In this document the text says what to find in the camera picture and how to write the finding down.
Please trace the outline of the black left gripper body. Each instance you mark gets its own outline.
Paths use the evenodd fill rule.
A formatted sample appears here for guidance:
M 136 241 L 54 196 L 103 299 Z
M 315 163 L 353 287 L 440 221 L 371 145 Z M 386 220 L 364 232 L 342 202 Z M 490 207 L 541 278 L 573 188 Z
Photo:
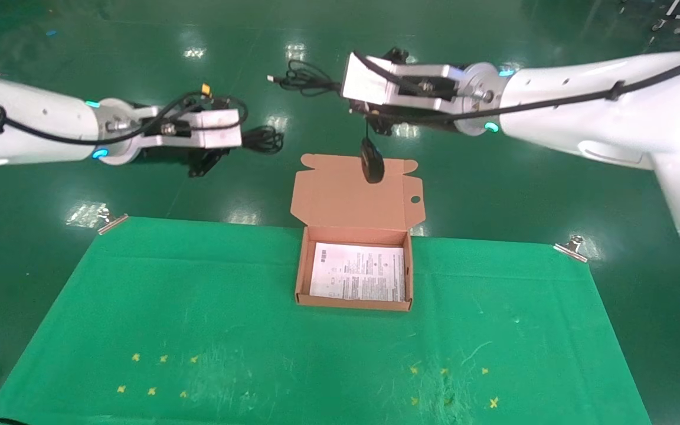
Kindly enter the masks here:
M 143 148 L 136 156 L 138 164 L 206 164 L 217 162 L 222 156 L 226 156 L 231 148 L 194 148 L 162 146 Z

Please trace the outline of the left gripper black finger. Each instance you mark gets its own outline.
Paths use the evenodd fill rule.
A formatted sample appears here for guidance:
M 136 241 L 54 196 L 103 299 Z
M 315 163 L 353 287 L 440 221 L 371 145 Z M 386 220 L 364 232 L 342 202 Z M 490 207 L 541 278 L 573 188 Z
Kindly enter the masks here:
M 188 177 L 205 176 L 221 160 L 222 155 L 190 155 L 188 157 Z

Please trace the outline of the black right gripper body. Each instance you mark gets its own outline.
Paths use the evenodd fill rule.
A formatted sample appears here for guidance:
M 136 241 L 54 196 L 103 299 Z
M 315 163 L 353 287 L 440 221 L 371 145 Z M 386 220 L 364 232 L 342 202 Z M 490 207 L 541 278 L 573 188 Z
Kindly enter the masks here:
M 365 121 L 367 121 L 367 115 L 396 116 L 402 121 L 402 124 L 405 123 L 411 126 L 424 126 L 431 129 L 456 129 L 453 122 L 446 122 L 444 120 L 445 113 L 432 110 L 370 104 L 361 100 L 349 100 L 349 107 L 352 113 L 363 115 Z

